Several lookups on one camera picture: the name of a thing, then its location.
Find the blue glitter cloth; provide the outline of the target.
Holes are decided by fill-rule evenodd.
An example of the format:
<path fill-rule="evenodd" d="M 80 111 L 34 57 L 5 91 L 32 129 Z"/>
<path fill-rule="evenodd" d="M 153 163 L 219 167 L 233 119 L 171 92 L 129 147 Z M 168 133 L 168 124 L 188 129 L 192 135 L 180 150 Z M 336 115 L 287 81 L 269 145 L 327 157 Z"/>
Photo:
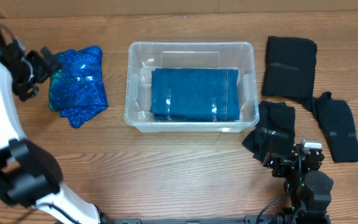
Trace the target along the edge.
<path fill-rule="evenodd" d="M 108 108 L 102 75 L 103 51 L 98 46 L 55 54 L 62 69 L 50 77 L 49 107 L 73 128 Z"/>

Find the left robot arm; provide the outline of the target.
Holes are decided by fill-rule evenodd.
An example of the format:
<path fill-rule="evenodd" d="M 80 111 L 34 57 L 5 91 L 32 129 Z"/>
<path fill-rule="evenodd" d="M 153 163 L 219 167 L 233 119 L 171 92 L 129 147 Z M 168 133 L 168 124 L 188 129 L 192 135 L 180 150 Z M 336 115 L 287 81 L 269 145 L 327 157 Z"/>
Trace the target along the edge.
<path fill-rule="evenodd" d="M 30 141 L 22 129 L 14 98 L 25 101 L 38 93 L 38 84 L 61 69 L 48 48 L 26 51 L 5 35 L 0 24 L 0 200 L 41 210 L 60 223 L 109 223 L 97 206 L 81 199 L 64 182 L 57 160 Z"/>

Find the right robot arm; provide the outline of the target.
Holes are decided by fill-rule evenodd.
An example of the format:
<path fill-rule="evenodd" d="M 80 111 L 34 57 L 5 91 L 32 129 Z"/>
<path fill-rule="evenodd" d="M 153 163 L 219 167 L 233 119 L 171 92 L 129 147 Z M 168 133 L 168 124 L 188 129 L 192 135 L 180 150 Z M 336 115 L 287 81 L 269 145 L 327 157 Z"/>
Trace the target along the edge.
<path fill-rule="evenodd" d="M 272 169 L 274 177 L 285 179 L 285 193 L 251 218 L 251 223 L 329 224 L 327 207 L 331 203 L 334 181 L 319 169 L 323 163 L 323 146 L 317 140 L 304 139 L 281 152 L 270 147 L 264 166 Z M 289 198 L 291 206 L 276 215 L 264 213 L 278 202 Z"/>

